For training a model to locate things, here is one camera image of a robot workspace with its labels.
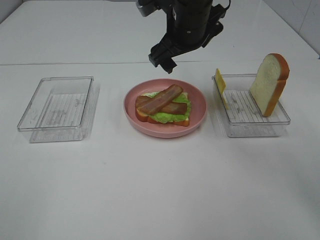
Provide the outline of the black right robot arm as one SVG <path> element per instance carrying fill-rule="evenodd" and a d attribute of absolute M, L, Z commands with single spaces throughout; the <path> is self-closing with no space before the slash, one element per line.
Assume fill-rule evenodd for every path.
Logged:
<path fill-rule="evenodd" d="M 154 67 L 161 66 L 171 73 L 177 66 L 173 57 L 206 47 L 211 39 L 222 32 L 220 19 L 231 6 L 213 6 L 211 0 L 171 0 L 161 5 L 166 11 L 166 33 L 154 45 L 149 61 Z"/>

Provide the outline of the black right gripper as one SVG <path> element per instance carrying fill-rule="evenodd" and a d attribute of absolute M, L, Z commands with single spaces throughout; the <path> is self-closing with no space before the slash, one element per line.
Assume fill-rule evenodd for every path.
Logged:
<path fill-rule="evenodd" d="M 206 47 L 224 26 L 221 4 L 172 4 L 166 13 L 166 33 L 150 49 L 149 61 L 171 74 L 177 66 L 173 57 Z"/>

